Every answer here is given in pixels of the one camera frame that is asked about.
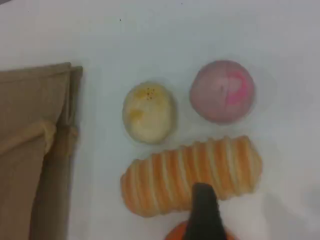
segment pink filling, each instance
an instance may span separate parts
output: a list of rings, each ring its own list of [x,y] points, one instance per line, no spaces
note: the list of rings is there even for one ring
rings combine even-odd
[[[241,72],[232,72],[228,74],[228,79],[229,91],[226,95],[225,102],[227,105],[234,105],[241,102],[248,94],[247,80]]]

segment round pastry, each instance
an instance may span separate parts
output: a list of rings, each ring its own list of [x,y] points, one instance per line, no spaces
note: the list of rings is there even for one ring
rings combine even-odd
[[[255,86],[239,63],[219,60],[204,66],[190,89],[194,110],[210,122],[232,123],[246,115],[254,101]]]
[[[149,81],[141,83],[125,97],[122,118],[126,131],[134,140],[160,143],[175,127],[174,100],[164,86]]]

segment orange striped bread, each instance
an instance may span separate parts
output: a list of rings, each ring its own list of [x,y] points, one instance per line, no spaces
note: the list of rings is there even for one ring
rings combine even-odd
[[[262,160],[247,136],[195,142],[134,160],[121,176],[127,208],[153,217],[191,209],[192,186],[213,186],[217,197],[252,193],[262,173]]]

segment pink pastry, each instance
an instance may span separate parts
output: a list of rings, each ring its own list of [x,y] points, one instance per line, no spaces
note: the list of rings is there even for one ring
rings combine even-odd
[[[228,60],[204,66],[190,90],[194,110],[208,121],[220,124],[232,123],[246,115],[254,96],[254,81],[249,72]]]

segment food item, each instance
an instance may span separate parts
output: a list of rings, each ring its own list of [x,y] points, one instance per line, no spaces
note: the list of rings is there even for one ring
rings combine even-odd
[[[254,102],[255,86],[239,63],[220,60],[204,66],[190,89],[194,110],[208,121],[232,123],[245,116]]]
[[[136,159],[121,177],[127,208],[143,217],[191,209],[194,183],[210,184],[218,199],[252,193],[262,160],[247,136],[195,142]]]
[[[123,103],[122,118],[126,131],[136,141],[157,144],[176,125],[176,108],[168,90],[155,82],[135,86]]]

